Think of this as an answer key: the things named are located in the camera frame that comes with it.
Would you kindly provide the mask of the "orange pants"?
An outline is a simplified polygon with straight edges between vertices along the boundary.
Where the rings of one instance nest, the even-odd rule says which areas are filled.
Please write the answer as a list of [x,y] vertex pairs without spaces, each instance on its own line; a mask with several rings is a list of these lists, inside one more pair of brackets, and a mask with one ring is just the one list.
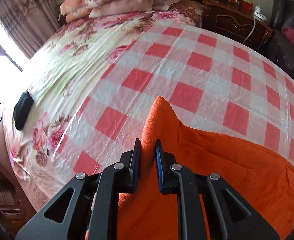
[[158,97],[131,152],[106,168],[87,239],[283,239],[294,167],[272,150],[185,126]]

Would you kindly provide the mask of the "red white checkered cloth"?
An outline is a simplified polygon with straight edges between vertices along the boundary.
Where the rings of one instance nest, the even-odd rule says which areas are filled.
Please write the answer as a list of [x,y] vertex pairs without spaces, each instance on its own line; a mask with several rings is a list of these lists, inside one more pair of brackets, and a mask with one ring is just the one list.
[[68,180],[117,161],[165,98],[186,126],[266,146],[294,166],[294,81],[227,37],[157,20],[107,68],[50,158]]

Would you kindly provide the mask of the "black object on bed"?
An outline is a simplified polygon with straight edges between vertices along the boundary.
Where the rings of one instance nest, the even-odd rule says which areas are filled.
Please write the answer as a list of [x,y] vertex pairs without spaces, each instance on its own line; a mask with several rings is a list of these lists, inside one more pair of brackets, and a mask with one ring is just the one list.
[[20,131],[24,128],[29,112],[34,104],[34,100],[28,91],[22,93],[14,107],[13,120],[15,128]]

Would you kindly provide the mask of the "dark wooden nightstand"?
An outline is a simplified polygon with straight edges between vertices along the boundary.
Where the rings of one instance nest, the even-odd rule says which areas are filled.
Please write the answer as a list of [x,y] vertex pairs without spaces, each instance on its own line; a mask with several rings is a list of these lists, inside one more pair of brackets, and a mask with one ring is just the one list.
[[203,0],[202,28],[218,33],[262,52],[273,36],[273,29],[240,12],[238,6],[222,0]]

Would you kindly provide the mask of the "pink pillow under quilt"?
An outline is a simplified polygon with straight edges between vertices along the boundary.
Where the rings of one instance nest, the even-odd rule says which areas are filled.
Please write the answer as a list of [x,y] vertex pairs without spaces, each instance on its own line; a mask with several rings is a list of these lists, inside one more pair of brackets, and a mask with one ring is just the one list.
[[131,12],[166,11],[171,5],[181,0],[116,0],[93,8],[89,18],[98,18]]

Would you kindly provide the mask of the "red tin box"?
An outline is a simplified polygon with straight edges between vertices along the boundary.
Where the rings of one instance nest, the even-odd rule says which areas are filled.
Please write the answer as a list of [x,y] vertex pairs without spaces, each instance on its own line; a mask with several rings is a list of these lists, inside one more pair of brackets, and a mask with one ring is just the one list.
[[239,10],[241,13],[245,15],[250,15],[253,10],[253,4],[248,1],[240,0],[239,2]]

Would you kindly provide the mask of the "salmon floral pillow lower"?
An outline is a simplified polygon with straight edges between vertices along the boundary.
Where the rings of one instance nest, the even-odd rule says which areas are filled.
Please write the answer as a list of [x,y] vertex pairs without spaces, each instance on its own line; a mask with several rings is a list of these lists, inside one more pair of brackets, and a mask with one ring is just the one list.
[[76,9],[75,11],[67,14],[66,22],[69,23],[79,18],[86,17],[91,13],[91,10],[92,10],[91,8],[87,8],[87,7]]

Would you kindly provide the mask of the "pink curtain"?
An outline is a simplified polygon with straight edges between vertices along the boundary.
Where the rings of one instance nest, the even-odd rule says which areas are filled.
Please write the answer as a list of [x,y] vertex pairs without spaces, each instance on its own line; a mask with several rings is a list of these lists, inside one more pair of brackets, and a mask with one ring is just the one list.
[[60,27],[53,0],[1,0],[0,23],[28,59]]

